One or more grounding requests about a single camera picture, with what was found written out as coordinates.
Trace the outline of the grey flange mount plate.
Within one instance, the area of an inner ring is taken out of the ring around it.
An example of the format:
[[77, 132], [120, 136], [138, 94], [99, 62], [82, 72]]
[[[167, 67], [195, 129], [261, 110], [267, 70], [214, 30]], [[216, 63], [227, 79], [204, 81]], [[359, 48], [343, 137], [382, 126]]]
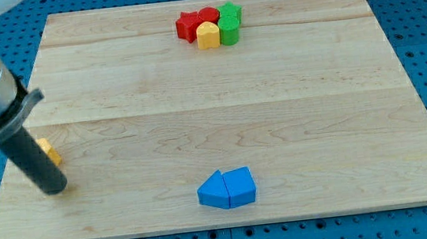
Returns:
[[13, 137], [23, 126], [36, 104], [43, 100], [40, 89], [26, 90], [18, 78], [14, 78], [17, 92], [6, 110], [0, 115], [0, 145]]

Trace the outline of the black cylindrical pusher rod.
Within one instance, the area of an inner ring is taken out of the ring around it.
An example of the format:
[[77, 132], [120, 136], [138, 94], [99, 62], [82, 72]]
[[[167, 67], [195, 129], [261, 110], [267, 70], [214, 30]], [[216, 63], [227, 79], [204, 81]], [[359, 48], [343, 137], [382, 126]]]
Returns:
[[59, 194], [67, 186], [66, 176], [24, 127], [5, 140], [0, 150], [45, 194]]

